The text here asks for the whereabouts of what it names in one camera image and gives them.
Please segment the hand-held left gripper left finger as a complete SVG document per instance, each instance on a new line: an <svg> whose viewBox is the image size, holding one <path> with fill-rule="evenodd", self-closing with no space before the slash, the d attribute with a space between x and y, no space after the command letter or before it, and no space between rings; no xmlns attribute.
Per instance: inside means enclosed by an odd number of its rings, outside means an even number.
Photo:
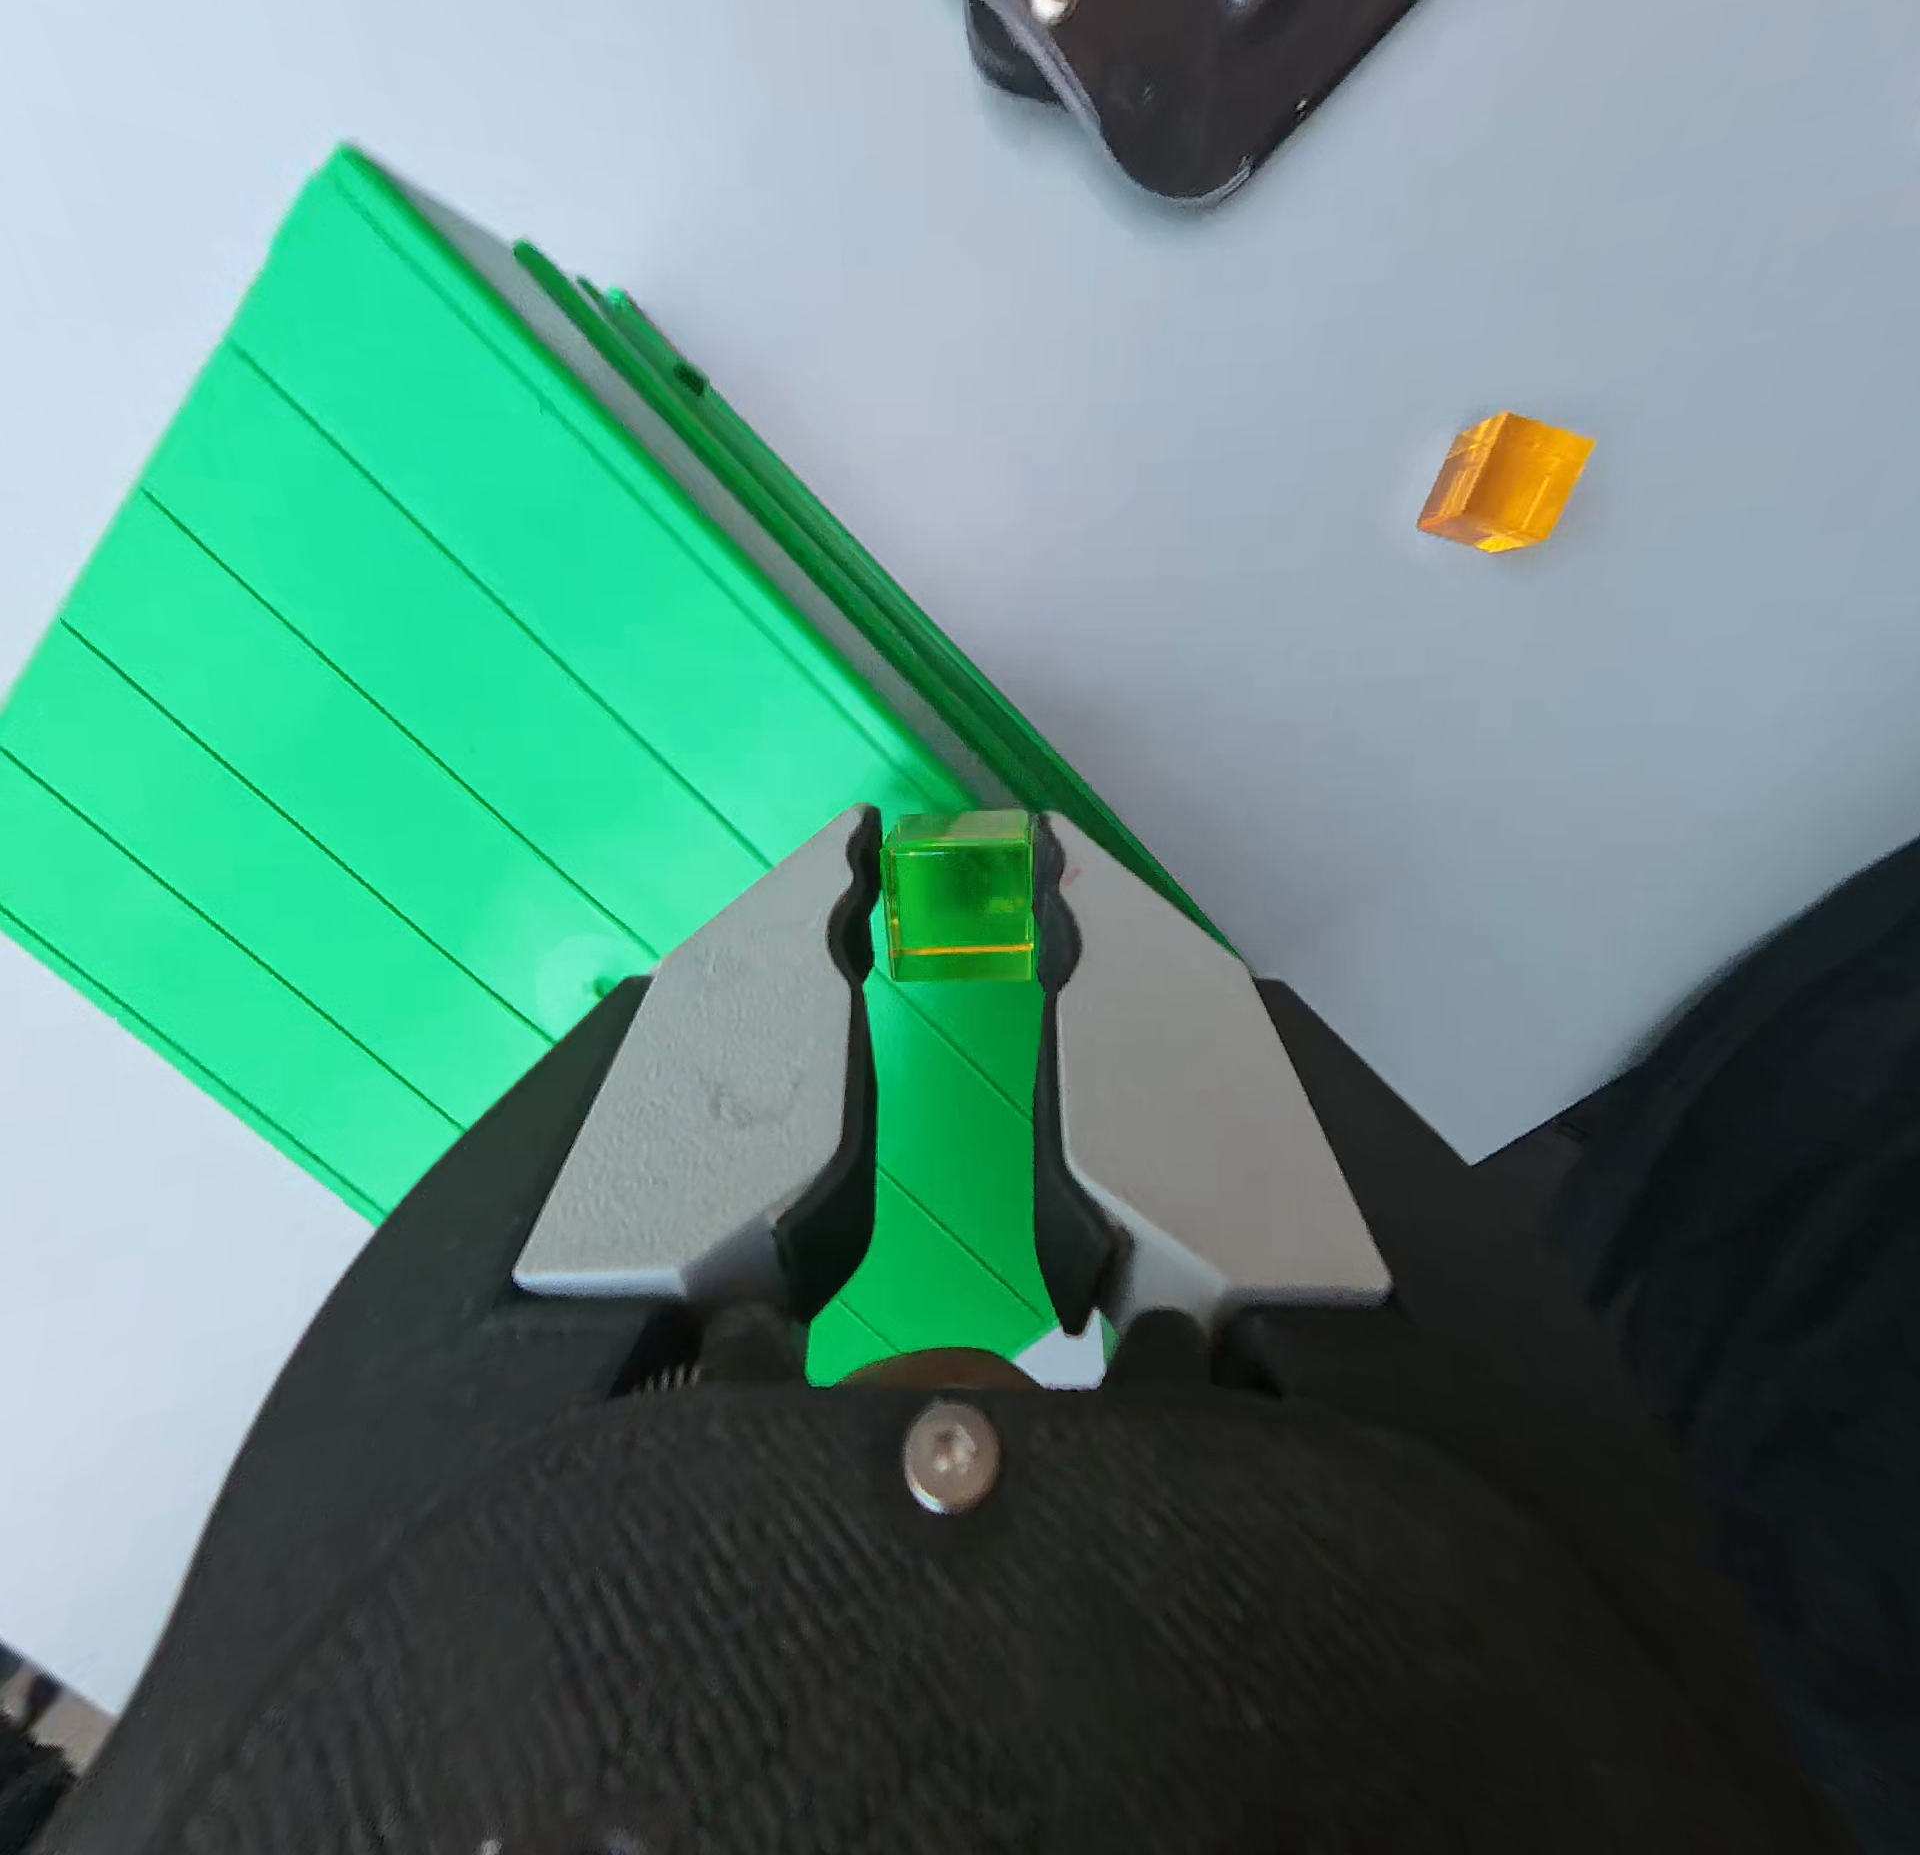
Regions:
<svg viewBox="0 0 1920 1855"><path fill-rule="evenodd" d="M851 806L656 970L515 1262L556 1297L809 1324L876 1225L883 819Z"/></svg>

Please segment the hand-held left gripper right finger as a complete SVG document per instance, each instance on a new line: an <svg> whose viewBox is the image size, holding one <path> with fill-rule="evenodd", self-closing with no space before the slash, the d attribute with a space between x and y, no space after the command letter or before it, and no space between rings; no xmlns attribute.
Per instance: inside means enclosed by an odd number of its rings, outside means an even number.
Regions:
<svg viewBox="0 0 1920 1855"><path fill-rule="evenodd" d="M1067 815L1034 827L1034 1225L1060 1329L1374 1312L1394 1279L1246 964Z"/></svg>

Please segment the yellow-green transparent cube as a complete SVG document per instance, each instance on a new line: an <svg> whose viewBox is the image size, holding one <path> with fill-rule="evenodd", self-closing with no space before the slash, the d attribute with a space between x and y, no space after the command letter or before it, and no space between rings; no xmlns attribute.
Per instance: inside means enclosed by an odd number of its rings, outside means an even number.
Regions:
<svg viewBox="0 0 1920 1855"><path fill-rule="evenodd" d="M1035 819L1023 809L908 815L879 851L896 984L1038 976Z"/></svg>

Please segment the amber yellow transparent cube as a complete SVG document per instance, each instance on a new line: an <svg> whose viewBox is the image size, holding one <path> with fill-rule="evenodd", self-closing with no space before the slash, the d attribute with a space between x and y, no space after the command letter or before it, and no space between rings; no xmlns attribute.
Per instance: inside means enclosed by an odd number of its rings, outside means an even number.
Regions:
<svg viewBox="0 0 1920 1855"><path fill-rule="evenodd" d="M1460 431L1419 514L1419 528L1476 552L1543 547L1593 461L1596 439L1496 412Z"/></svg>

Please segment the white desk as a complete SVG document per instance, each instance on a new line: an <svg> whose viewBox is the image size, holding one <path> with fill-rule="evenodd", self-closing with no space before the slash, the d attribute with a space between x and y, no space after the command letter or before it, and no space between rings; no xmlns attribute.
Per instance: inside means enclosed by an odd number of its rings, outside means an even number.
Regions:
<svg viewBox="0 0 1920 1855"><path fill-rule="evenodd" d="M1423 0L1217 210L962 0L6 0L6 695L343 147L626 292L1469 1164L1914 832L1914 0ZM1496 412L1559 531L1419 528ZM372 1222L6 937L6 1649L117 1714Z"/></svg>

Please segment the green plastic case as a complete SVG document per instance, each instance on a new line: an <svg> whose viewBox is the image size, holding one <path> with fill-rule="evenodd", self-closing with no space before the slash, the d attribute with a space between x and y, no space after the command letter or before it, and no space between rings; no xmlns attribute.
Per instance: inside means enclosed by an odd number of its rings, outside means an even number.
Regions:
<svg viewBox="0 0 1920 1855"><path fill-rule="evenodd" d="M6 695L6 937L380 1225L851 803L1097 789L659 324L343 147Z"/></svg>

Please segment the person's dark clothing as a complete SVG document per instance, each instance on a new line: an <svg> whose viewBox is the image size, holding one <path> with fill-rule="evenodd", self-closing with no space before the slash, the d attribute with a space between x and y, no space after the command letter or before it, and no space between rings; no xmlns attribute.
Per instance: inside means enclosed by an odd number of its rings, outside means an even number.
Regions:
<svg viewBox="0 0 1920 1855"><path fill-rule="evenodd" d="M1918 1814L1918 843L1733 962L1545 1214L1860 1850Z"/></svg>

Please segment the black plastic device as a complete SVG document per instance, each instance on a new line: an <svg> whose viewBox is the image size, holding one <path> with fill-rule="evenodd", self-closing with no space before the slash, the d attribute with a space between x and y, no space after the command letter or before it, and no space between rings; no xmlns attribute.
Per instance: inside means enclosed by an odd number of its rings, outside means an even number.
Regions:
<svg viewBox="0 0 1920 1855"><path fill-rule="evenodd" d="M1071 118L1135 190L1212 210L1421 0L962 0L969 59Z"/></svg>

